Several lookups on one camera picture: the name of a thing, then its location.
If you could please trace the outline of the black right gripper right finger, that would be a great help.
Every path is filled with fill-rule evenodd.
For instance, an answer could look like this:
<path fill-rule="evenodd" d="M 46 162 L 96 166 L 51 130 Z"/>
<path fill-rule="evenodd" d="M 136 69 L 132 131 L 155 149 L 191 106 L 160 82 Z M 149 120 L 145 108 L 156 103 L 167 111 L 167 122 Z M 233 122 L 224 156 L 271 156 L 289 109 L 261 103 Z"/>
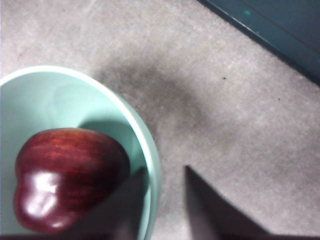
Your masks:
<path fill-rule="evenodd" d="M 194 240 L 281 240 L 224 200 L 191 166 L 184 168 L 185 201 Z"/>

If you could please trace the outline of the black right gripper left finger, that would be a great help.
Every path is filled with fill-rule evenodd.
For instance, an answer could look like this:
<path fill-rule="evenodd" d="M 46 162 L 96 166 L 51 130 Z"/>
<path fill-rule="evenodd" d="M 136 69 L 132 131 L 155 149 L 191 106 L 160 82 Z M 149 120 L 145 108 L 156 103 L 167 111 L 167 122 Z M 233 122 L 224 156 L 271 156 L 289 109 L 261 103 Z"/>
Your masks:
<path fill-rule="evenodd" d="M 135 240 L 147 191 L 147 176 L 146 168 L 139 168 L 57 239 Z"/>

